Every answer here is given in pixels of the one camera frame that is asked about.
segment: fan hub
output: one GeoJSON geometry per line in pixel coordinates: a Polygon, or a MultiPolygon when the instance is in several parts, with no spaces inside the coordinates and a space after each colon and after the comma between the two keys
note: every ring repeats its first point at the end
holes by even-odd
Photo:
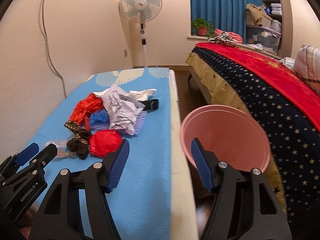
{"type": "Polygon", "coordinates": [[[148,1],[147,0],[136,0],[134,2],[134,6],[138,10],[144,10],[146,7],[148,7],[148,1]]]}

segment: brown scrunchie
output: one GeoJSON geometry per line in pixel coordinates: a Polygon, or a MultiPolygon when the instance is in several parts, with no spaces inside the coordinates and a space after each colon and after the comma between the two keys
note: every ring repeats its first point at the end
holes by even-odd
{"type": "Polygon", "coordinates": [[[64,124],[66,128],[71,130],[74,134],[74,138],[67,142],[67,148],[70,152],[78,154],[81,160],[87,158],[89,154],[89,138],[91,132],[83,129],[75,121],[68,121],[64,124]]]}

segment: white wall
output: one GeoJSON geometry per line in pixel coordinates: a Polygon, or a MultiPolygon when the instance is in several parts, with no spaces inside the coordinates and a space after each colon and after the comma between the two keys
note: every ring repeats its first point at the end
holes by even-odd
{"type": "Polygon", "coordinates": [[[290,0],[293,19],[292,57],[303,44],[320,48],[320,22],[307,0],[290,0]]]}
{"type": "MultiPolygon", "coordinates": [[[[190,0],[162,0],[160,14],[147,28],[148,65],[187,65],[185,60],[199,41],[189,40],[190,0]]],[[[139,25],[130,23],[133,65],[143,66],[139,25]]]]}
{"type": "MultiPolygon", "coordinates": [[[[41,0],[13,0],[0,22],[0,162],[23,149],[64,99],[47,65],[39,27],[41,0]]],[[[89,75],[132,67],[119,0],[46,0],[45,23],[55,67],[69,94],[89,75]]]]}

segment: fan grille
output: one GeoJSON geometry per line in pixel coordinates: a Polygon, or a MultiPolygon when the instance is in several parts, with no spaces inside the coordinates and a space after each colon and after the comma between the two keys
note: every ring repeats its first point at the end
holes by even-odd
{"type": "MultiPolygon", "coordinates": [[[[159,6],[157,5],[154,5],[152,3],[148,4],[150,10],[151,10],[151,17],[146,19],[145,21],[148,22],[148,21],[151,21],[152,19],[154,19],[160,12],[161,10],[161,7],[162,7],[162,1],[159,0],[160,4],[159,6]]],[[[119,10],[121,12],[121,14],[123,15],[124,18],[126,18],[127,20],[129,21],[132,21],[132,22],[136,22],[136,23],[139,23],[140,22],[140,13],[134,15],[134,16],[131,16],[131,17],[128,17],[126,13],[128,12],[131,12],[135,9],[134,6],[131,6],[129,5],[125,0],[120,0],[119,2],[119,10]]]]}

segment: metal screw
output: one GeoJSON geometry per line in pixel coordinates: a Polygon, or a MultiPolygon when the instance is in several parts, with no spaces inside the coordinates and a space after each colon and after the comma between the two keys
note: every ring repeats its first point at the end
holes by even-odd
{"type": "Polygon", "coordinates": [[[253,172],[253,174],[255,174],[255,175],[260,175],[260,174],[261,174],[261,171],[260,171],[259,169],[257,169],[257,168],[254,168],[254,169],[252,170],[252,172],[253,172]]]}
{"type": "Polygon", "coordinates": [[[67,175],[68,174],[68,170],[67,169],[63,169],[63,170],[60,171],[60,174],[62,176],[67,175]]]}
{"type": "Polygon", "coordinates": [[[226,168],[226,167],[228,167],[228,164],[226,163],[226,162],[219,162],[219,167],[220,168],[226,168]]]}
{"type": "Polygon", "coordinates": [[[95,168],[95,169],[100,169],[101,167],[102,167],[102,163],[95,163],[95,164],[93,164],[93,167],[95,168]]]}

